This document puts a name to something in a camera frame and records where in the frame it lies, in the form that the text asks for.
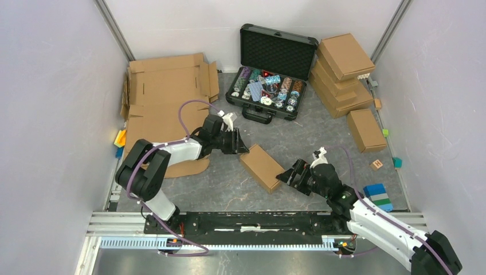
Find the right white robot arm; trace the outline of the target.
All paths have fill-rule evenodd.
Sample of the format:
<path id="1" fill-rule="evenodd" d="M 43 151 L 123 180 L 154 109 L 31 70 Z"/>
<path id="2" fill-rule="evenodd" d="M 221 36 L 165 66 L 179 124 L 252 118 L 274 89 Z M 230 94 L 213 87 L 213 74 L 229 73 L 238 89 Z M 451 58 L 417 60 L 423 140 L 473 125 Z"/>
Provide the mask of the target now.
<path id="1" fill-rule="evenodd" d="M 372 242 L 411 274 L 458 274 L 463 265 L 448 238 L 435 230 L 416 229 L 383 211 L 349 185 L 342 183 L 335 167 L 326 162 L 309 164 L 298 159 L 276 179 L 299 192 L 326 199 L 332 210 L 331 227 Z"/>

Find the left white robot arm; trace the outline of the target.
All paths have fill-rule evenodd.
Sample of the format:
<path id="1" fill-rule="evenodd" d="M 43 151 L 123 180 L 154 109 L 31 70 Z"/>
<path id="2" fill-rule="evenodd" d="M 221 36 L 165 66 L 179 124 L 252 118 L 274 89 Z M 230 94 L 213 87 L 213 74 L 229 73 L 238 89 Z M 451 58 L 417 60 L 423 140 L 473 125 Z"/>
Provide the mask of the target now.
<path id="1" fill-rule="evenodd" d="M 165 233 L 179 229 L 178 208 L 163 193 L 161 186 L 170 166 L 200 160 L 212 150 L 226 155 L 245 154 L 249 148 L 241 139 L 240 130 L 233 126 L 231 114 L 208 115 L 201 127 L 189 137 L 168 143 L 151 143 L 139 139 L 116 172 L 115 182 L 129 198 L 148 207 Z"/>

